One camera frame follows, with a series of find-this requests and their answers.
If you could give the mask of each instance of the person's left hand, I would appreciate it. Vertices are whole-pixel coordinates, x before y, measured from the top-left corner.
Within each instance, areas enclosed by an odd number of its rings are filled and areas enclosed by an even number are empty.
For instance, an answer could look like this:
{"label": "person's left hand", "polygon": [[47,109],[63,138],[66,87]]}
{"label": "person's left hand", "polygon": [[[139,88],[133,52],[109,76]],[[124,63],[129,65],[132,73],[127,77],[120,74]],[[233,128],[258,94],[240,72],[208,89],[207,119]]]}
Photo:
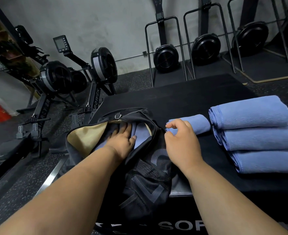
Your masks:
{"label": "person's left hand", "polygon": [[120,160],[123,160],[128,156],[135,144],[135,135],[129,139],[131,131],[132,124],[120,125],[119,132],[118,130],[115,130],[107,139],[105,147],[112,149]]}

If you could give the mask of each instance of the forearm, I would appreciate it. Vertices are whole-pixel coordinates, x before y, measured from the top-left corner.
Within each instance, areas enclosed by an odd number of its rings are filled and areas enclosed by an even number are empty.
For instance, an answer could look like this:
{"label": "forearm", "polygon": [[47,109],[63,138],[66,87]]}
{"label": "forearm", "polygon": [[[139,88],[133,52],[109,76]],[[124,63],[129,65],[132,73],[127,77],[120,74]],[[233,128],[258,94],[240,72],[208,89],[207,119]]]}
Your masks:
{"label": "forearm", "polygon": [[208,234],[288,234],[205,162],[183,173]]}
{"label": "forearm", "polygon": [[10,217],[0,234],[90,234],[117,166],[111,150],[95,151]]}

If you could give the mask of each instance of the black bag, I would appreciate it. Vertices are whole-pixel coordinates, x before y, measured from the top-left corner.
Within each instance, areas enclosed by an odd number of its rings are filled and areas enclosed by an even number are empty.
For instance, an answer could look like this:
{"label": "black bag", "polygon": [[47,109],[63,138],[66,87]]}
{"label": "black bag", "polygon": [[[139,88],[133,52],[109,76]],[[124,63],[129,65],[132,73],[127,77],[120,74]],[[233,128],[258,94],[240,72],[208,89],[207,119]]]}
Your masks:
{"label": "black bag", "polygon": [[66,140],[70,160],[77,164],[87,157],[104,133],[106,125],[119,122],[144,122],[151,136],[132,150],[115,171],[102,207],[108,202],[111,211],[119,208],[127,220],[151,217],[169,197],[172,163],[165,149],[165,130],[149,117],[147,109],[117,110],[104,115],[97,124],[72,130]]}

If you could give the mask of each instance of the monitor screen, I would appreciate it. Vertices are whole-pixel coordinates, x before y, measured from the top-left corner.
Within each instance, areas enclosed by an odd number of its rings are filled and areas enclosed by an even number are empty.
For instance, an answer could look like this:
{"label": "monitor screen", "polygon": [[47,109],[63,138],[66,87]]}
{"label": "monitor screen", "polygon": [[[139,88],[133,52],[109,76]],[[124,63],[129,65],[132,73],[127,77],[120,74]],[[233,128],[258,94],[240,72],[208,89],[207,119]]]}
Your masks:
{"label": "monitor screen", "polygon": [[56,39],[55,43],[58,49],[63,49],[66,47],[63,39]]}

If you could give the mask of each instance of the person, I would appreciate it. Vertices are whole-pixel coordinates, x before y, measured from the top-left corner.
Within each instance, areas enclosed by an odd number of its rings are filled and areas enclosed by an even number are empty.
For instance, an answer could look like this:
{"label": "person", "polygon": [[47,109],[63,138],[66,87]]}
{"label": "person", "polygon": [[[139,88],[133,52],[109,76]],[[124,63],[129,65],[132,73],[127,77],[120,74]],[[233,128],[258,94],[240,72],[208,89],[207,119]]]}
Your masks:
{"label": "person", "polygon": [[[189,122],[176,119],[166,128],[178,129],[175,136],[165,133],[166,150],[188,179],[208,234],[288,234],[204,162]],[[91,234],[109,179],[135,143],[136,137],[129,139],[130,133],[130,124],[113,132],[103,148],[5,221],[0,234]]]}

